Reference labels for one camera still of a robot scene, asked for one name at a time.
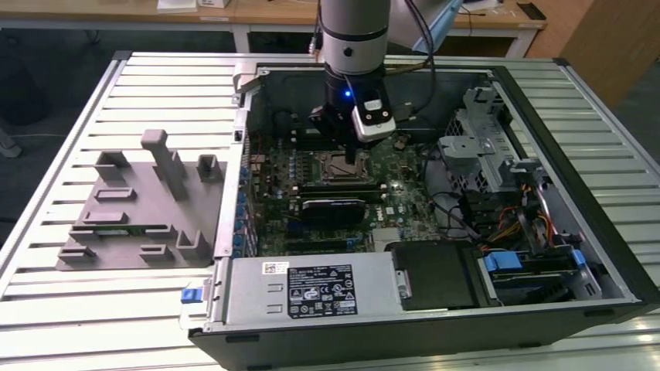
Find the gray plastic block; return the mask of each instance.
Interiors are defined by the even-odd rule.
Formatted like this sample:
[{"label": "gray plastic block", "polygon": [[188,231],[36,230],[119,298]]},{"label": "gray plastic block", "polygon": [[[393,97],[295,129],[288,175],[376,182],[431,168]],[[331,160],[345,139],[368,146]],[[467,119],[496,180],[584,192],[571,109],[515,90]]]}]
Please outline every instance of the gray plastic block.
[{"label": "gray plastic block", "polygon": [[192,241],[185,236],[185,232],[180,232],[176,239],[176,249],[185,260],[205,259],[211,256],[211,246],[207,240],[204,240],[201,231],[195,233],[195,239]]},{"label": "gray plastic block", "polygon": [[[160,133],[145,134],[145,137],[147,147],[157,147],[164,141]],[[57,270],[211,265],[212,245],[208,241],[216,240],[227,164],[215,156],[203,156],[196,162],[181,162],[177,181],[187,198],[175,199],[165,179],[168,175],[159,177],[159,174],[177,173],[173,164],[179,155],[167,147],[164,151],[171,161],[168,165],[153,162],[125,165],[117,161],[123,155],[101,153],[103,161],[109,162],[109,158],[115,161],[120,177],[99,177],[69,232],[71,239],[61,248]]]},{"label": "gray plastic block", "polygon": [[96,253],[87,246],[77,246],[61,249],[57,257],[68,264],[88,264],[96,260]]},{"label": "gray plastic block", "polygon": [[167,245],[143,245],[140,246],[140,257],[149,262],[172,261],[175,256],[167,248]]},{"label": "gray plastic block", "polygon": [[93,190],[93,198],[100,203],[104,201],[132,201],[135,197],[137,195],[131,187],[112,187]]},{"label": "gray plastic block", "polygon": [[101,152],[96,160],[93,168],[96,169],[99,176],[107,182],[124,181],[121,176],[121,168],[129,168],[131,164],[125,160],[125,156],[120,151]]},{"label": "gray plastic block", "polygon": [[152,152],[156,161],[157,174],[165,180],[172,197],[176,200],[188,198],[188,190],[184,186],[184,177],[187,176],[184,164],[176,152],[171,152],[165,146],[167,133],[164,130],[145,130],[140,144],[143,148]]},{"label": "gray plastic block", "polygon": [[215,155],[201,155],[197,160],[199,178],[205,183],[221,182],[223,172]]},{"label": "gray plastic block", "polygon": [[128,222],[128,215],[121,211],[111,211],[109,213],[91,211],[83,218],[85,224],[125,224],[125,222]]}]

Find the barcode sticker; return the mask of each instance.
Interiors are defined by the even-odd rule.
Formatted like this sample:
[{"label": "barcode sticker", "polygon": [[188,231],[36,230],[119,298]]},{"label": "barcode sticker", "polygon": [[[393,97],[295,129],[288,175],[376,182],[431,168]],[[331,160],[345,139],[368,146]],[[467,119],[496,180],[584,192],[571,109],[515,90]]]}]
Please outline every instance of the barcode sticker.
[{"label": "barcode sticker", "polygon": [[287,274],[287,270],[289,269],[288,261],[276,261],[276,262],[265,262],[263,264],[263,274]]}]

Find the wooden desk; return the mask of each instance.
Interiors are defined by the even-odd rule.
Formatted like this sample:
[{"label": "wooden desk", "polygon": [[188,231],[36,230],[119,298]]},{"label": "wooden desk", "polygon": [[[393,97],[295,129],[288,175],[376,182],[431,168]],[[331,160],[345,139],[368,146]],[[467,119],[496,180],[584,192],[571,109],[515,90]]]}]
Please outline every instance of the wooden desk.
[{"label": "wooden desk", "polygon": [[[249,53],[251,32],[312,32],[315,0],[232,0],[228,8],[157,14],[157,0],[0,0],[0,28],[229,31]],[[485,16],[459,15],[451,36],[512,38],[507,56],[523,57],[545,21],[531,20],[515,0]]]}]

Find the connector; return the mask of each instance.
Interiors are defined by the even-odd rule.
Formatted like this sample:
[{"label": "connector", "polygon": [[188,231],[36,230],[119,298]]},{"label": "connector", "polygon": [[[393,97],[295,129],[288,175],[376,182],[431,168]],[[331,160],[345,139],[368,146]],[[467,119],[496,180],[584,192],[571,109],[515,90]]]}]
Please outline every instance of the connector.
[{"label": "connector", "polygon": [[316,55],[316,35],[312,36],[312,40],[309,40],[309,45],[307,46],[307,53],[311,56]]},{"label": "connector", "polygon": [[392,108],[393,121],[403,122],[411,120],[413,118],[412,109],[413,107],[411,102],[395,106]]}]

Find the white label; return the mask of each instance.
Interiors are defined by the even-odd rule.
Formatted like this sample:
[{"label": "white label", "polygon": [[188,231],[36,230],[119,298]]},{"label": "white label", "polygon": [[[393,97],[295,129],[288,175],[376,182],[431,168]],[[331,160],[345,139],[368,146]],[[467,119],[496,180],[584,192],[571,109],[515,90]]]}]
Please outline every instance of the white label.
[{"label": "white label", "polygon": [[369,100],[368,102],[364,102],[364,108],[368,111],[376,111],[383,108],[383,102],[380,102],[380,99]]},{"label": "white label", "polygon": [[227,17],[199,17],[200,21],[212,21],[212,22],[228,22],[229,19]]},{"label": "white label", "polygon": [[261,273],[263,274],[287,274],[287,270],[289,269],[288,261],[276,261],[271,263],[264,263],[261,265]]}]

